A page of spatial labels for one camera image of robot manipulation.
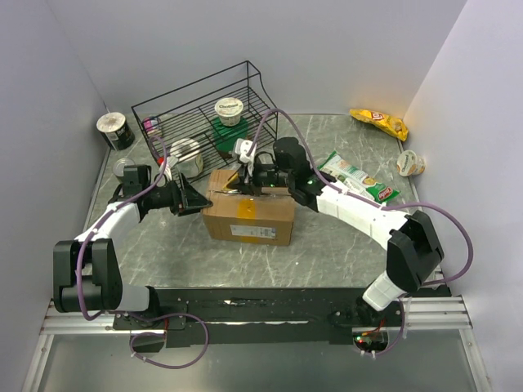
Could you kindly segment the aluminium rail frame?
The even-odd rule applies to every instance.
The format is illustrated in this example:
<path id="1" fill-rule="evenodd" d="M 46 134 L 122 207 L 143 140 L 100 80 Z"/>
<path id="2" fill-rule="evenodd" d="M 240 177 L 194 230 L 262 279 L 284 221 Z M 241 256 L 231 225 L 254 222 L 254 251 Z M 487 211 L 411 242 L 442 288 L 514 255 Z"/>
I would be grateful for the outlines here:
<path id="1" fill-rule="evenodd" d="M 467 361 L 472 371 L 475 386 L 479 390 L 490 391 L 485 365 L 476 347 L 472 321 L 461 297 L 405 298 L 405 329 L 412 331 L 457 330 L 460 333 Z M 23 391 L 36 391 L 40 386 L 49 352 L 57 336 L 133 336 L 141 333 L 135 327 L 118 330 L 114 327 L 113 314 L 103 314 L 94 321 L 87 321 L 80 313 L 61 314 L 53 302 L 47 307 L 37 347 L 29 365 Z"/>

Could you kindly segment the brown cardboard express box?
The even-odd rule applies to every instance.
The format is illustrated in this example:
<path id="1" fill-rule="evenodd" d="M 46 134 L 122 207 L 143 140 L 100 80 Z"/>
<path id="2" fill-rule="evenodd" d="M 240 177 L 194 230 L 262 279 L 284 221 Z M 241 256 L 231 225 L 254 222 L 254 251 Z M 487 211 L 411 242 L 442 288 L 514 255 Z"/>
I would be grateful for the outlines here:
<path id="1" fill-rule="evenodd" d="M 215 170 L 209 177 L 206 198 L 211 207 L 202 210 L 211 238 L 241 243 L 288 246 L 291 242 L 296 203 L 286 189 L 252 196 L 227 193 L 223 186 L 235 172 Z"/>

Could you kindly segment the yogurt cup on side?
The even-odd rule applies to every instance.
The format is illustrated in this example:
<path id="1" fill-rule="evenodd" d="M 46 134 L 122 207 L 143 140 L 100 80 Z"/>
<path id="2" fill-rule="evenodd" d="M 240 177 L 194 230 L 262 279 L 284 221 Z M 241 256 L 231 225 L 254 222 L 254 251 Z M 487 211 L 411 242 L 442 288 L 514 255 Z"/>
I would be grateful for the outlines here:
<path id="1" fill-rule="evenodd" d="M 426 163 L 423 157 L 412 150 L 403 151 L 396 160 L 396 168 L 403 177 L 416 176 L 425 171 Z"/>

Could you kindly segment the small purple yogurt cup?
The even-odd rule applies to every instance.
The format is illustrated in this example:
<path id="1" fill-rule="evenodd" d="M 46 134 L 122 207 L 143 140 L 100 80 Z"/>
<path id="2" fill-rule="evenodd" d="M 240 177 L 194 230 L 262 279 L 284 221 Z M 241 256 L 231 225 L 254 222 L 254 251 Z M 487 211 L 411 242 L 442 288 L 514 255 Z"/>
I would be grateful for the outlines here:
<path id="1" fill-rule="evenodd" d="M 141 122 L 148 137 L 161 137 L 163 135 L 162 120 L 158 116 L 149 116 Z"/>

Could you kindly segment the silver tin can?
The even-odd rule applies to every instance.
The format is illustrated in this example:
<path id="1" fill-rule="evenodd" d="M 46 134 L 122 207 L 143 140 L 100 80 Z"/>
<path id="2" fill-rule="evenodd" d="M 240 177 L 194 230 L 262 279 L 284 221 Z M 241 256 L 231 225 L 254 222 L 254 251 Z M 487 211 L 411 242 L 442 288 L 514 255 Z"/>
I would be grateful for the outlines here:
<path id="1" fill-rule="evenodd" d="M 112 172 L 115 176 L 115 178 L 118 180 L 119 184 L 123 183 L 123 172 L 124 168 L 127 166 L 134 166 L 135 162 L 130 158 L 121 158 L 117 160 L 113 167 Z"/>

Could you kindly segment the yellow Lays chip bag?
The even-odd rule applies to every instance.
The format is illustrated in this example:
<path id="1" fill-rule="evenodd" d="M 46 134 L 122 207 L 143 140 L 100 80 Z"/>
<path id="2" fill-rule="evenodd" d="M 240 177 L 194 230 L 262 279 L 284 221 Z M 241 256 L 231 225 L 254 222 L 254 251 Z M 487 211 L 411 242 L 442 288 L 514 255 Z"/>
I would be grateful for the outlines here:
<path id="1" fill-rule="evenodd" d="M 405 142 L 409 136 L 409 129 L 401 118 L 368 109 L 351 109 L 349 114 L 354 119 L 371 124 L 402 142 Z"/>

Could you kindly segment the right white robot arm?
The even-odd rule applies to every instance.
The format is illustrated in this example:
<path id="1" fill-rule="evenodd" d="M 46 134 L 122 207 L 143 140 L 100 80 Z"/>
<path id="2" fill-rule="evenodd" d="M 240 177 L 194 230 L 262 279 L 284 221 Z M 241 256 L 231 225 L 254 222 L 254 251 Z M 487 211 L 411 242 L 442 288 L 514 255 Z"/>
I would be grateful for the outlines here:
<path id="1" fill-rule="evenodd" d="M 271 163 L 262 163 L 255 144 L 238 139 L 232 156 L 239 163 L 226 188 L 259 196 L 265 188 L 285 188 L 298 204 L 331 216 L 369 236 L 386 251 L 386 269 L 364 291 L 359 320 L 369 326 L 385 317 L 386 307 L 416 292 L 444 258 L 430 217 L 388 211 L 353 194 L 334 176 L 314 169 L 294 137 L 273 144 Z"/>

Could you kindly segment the green snack bag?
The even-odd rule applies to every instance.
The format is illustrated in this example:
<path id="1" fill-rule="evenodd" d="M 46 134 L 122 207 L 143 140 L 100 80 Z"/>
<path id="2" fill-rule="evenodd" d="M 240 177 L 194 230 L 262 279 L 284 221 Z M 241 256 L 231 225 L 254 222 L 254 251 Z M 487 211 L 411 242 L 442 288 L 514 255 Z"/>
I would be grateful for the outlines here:
<path id="1" fill-rule="evenodd" d="M 353 166 L 337 151 L 333 151 L 318 168 L 342 182 L 352 193 L 384 204 L 400 195 L 400 191 L 376 181 L 365 171 Z"/>

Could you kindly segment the yellow utility knife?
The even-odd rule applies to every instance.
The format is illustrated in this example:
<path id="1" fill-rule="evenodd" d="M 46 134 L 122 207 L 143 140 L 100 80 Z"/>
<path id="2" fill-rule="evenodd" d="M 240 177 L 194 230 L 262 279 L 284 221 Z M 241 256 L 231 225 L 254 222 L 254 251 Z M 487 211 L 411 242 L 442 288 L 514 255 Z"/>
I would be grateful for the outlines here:
<path id="1" fill-rule="evenodd" d="M 222 190 L 228 194 L 241 194 L 242 176 L 236 171 L 223 185 Z"/>

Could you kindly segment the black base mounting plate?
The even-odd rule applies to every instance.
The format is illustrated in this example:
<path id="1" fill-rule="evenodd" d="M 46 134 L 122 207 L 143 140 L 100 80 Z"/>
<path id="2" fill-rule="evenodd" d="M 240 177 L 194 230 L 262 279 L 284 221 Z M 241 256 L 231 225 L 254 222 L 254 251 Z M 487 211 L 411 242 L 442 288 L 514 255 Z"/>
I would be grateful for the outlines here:
<path id="1" fill-rule="evenodd" d="M 209 343 L 328 342 L 350 345 L 356 329 L 398 327 L 393 301 L 382 311 L 362 300 L 360 288 L 158 288 L 138 318 L 117 316 L 118 332 L 160 332 L 169 348 Z"/>

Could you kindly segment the white can in rack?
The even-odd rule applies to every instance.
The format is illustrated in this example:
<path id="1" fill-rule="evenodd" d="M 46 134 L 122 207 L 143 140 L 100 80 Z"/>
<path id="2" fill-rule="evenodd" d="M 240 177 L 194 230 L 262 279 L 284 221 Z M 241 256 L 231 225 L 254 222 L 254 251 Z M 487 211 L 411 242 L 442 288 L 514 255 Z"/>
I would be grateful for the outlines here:
<path id="1" fill-rule="evenodd" d="M 186 178 L 195 178 L 203 172 L 203 155 L 198 141 L 182 138 L 171 144 L 168 165 Z"/>

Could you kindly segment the black can white lid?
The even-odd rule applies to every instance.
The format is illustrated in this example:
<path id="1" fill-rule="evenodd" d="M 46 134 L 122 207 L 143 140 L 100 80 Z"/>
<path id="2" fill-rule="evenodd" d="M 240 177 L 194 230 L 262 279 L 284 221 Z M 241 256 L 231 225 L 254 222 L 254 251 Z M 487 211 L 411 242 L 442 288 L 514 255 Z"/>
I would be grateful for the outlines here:
<path id="1" fill-rule="evenodd" d="M 120 112 L 110 112 L 101 116 L 96 122 L 96 129 L 111 149 L 117 151 L 128 148 L 135 140 L 126 117 Z"/>

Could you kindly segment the white Chobani yogurt cup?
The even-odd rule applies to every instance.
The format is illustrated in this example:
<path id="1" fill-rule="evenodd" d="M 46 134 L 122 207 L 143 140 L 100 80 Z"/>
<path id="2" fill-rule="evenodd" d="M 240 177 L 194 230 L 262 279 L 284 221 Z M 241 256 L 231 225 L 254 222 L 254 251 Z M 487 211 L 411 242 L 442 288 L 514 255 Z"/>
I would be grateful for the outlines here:
<path id="1" fill-rule="evenodd" d="M 214 110 L 223 126 L 234 127 L 240 122 L 244 104 L 240 99 L 225 97 L 216 102 Z"/>

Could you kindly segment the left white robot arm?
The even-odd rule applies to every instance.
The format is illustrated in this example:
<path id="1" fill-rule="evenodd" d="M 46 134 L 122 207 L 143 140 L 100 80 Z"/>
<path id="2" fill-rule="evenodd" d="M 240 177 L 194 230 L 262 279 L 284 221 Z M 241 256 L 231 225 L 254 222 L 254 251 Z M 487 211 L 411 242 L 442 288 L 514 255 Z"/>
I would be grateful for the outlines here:
<path id="1" fill-rule="evenodd" d="M 180 180 L 164 174 L 153 178 L 148 165 L 123 169 L 123 182 L 104 214 L 84 233 L 54 246 L 53 302 L 58 312 L 80 312 L 87 320 L 104 312 L 128 312 L 144 328 L 160 322 L 155 289 L 123 283 L 115 248 L 153 210 L 167 208 L 174 216 L 187 216 L 212 206 L 184 175 Z"/>

